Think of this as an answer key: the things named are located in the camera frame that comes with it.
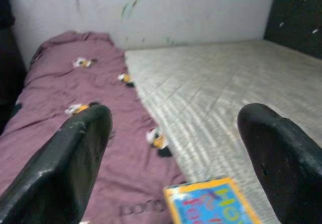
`colorful book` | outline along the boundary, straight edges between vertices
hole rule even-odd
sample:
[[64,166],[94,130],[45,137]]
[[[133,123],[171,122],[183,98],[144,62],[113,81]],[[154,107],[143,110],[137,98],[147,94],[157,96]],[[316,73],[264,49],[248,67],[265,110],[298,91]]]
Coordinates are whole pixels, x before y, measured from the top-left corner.
[[262,223],[232,178],[164,189],[174,224]]

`purple bed sheet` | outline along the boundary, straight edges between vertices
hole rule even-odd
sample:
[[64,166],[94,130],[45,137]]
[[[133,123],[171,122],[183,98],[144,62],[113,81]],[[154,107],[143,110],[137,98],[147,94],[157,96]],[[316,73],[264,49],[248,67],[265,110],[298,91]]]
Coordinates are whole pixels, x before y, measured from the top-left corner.
[[[97,63],[73,68],[78,57]],[[84,220],[171,223],[163,188],[184,182],[184,177],[174,158],[161,158],[148,146],[145,133],[156,123],[135,88],[117,79],[126,71],[124,51],[114,47],[108,34],[67,32],[44,42],[18,98],[22,109],[0,137],[0,193],[69,117],[66,108],[96,101],[111,109],[113,132]]]

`white wall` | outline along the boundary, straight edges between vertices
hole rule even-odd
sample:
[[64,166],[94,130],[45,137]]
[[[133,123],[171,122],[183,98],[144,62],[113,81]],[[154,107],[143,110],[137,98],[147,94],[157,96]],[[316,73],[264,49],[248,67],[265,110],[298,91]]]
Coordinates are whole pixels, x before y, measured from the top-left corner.
[[272,0],[11,0],[26,65],[67,30],[109,32],[126,49],[260,39]]

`black upholstered headboard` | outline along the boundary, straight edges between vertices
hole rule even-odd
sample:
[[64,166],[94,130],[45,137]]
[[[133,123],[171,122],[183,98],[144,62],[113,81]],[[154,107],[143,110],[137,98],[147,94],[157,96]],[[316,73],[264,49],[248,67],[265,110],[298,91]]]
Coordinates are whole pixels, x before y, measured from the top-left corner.
[[274,0],[265,39],[322,59],[322,0]]

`white quilted mattress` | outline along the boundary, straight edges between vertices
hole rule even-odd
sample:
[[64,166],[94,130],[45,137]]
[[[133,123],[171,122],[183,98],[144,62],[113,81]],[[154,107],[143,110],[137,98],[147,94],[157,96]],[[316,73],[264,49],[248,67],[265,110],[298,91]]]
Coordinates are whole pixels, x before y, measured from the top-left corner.
[[279,223],[239,136],[237,114],[245,104],[266,104],[321,145],[322,61],[267,41],[134,50],[126,57],[187,179],[231,176],[263,223]]

